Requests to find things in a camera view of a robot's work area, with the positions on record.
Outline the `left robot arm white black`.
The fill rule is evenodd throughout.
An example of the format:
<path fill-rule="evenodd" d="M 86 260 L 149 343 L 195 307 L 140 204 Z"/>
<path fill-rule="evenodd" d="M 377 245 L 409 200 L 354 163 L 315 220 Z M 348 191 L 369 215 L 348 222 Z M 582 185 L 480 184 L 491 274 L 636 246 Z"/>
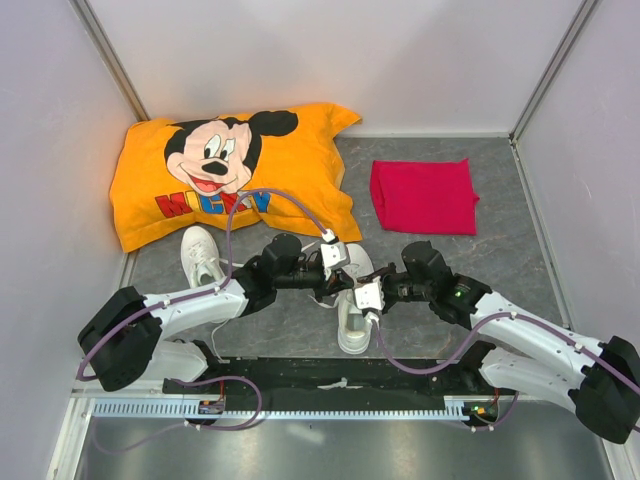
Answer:
<path fill-rule="evenodd" d="M 349 263 L 343 242 L 323 243 L 305 256 L 297 237 L 279 234 L 221 282 L 153 295 L 142 295 L 133 286 L 121 288 L 78 335 L 85 354 L 78 379 L 96 380 L 106 392 L 124 389 L 143 377 L 166 338 L 201 324 L 252 315 L 273 304 L 283 289 L 310 289 L 318 300 L 350 289 Z"/>

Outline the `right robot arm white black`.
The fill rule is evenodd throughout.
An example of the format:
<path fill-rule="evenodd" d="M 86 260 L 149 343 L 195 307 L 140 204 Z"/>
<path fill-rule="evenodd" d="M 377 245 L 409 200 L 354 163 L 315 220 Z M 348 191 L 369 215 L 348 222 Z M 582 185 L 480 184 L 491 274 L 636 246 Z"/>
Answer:
<path fill-rule="evenodd" d="M 615 444 L 638 430 L 639 354 L 632 343 L 598 340 L 536 316 L 453 272 L 428 241 L 406 246 L 401 257 L 404 271 L 389 264 L 374 275 L 384 306 L 425 302 L 439 319 L 468 330 L 457 352 L 470 360 L 457 371 L 465 391 L 492 386 L 553 403 Z"/>

